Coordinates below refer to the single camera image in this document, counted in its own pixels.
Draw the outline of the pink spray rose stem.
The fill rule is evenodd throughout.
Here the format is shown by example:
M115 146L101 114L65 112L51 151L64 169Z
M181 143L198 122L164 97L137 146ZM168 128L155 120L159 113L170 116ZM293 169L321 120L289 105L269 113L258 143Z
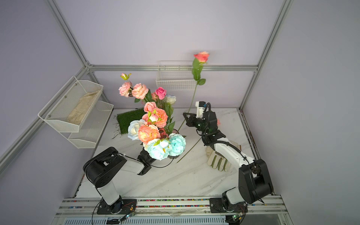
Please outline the pink spray rose stem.
M139 100L145 100L145 97L150 94L149 89L145 84L135 84L129 80L131 74L121 74L121 78L125 81L125 83L119 88L119 94L123 97L129 98L134 97Z

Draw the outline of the single pink red rose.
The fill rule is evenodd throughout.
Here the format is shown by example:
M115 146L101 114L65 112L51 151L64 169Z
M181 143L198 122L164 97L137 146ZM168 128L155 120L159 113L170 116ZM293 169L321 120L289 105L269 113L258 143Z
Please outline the single pink red rose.
M194 103L197 87L199 85L202 86L206 83L206 79L201 78L201 72L203 70L204 64L207 63L209 56L210 56L210 54L208 52L199 52L198 54L194 54L194 60L192 63L192 75L193 75L193 79L196 81L196 85L195 85L193 97L191 100L191 104L190 104L190 107L189 107L187 113L190 112L191 107Z

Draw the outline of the magenta rose stem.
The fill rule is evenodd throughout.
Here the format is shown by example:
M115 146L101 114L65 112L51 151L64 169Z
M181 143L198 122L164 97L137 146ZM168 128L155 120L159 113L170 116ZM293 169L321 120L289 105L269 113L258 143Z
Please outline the magenta rose stem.
M162 87L158 87L155 91L155 94L157 95L158 99L163 100L167 95L167 90Z

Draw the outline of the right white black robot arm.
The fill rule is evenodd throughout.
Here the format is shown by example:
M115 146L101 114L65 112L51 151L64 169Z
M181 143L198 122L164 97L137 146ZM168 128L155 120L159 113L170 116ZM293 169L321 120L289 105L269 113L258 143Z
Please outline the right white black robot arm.
M252 204L273 193L273 184L267 164L262 159L253 159L230 143L226 135L218 129L215 112L209 110L201 115L183 113L188 127L201 132L201 140L217 155L223 156L238 169L238 186L223 193L223 205Z

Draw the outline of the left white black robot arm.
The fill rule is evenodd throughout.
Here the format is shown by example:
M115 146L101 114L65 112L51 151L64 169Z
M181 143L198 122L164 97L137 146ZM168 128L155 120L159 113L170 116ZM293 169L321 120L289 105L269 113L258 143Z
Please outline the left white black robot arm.
M119 153L114 147L109 147L87 161L83 166L83 171L106 205L119 208L122 205L122 197L114 185L114 177L120 171L144 175L155 161L145 150L133 159Z

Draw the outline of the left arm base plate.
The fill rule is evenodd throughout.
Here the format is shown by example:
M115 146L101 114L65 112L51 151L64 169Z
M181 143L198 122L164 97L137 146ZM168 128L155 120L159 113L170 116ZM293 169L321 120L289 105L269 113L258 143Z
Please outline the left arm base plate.
M113 205L108 205L101 199L96 211L97 215L128 215L136 210L136 199L118 199Z

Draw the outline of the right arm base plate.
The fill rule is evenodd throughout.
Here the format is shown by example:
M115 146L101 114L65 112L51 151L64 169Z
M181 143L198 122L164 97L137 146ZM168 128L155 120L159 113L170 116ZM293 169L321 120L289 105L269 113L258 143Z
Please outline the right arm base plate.
M245 202L238 204L231 204L225 198L210 198L211 213L245 213L247 212L247 205Z

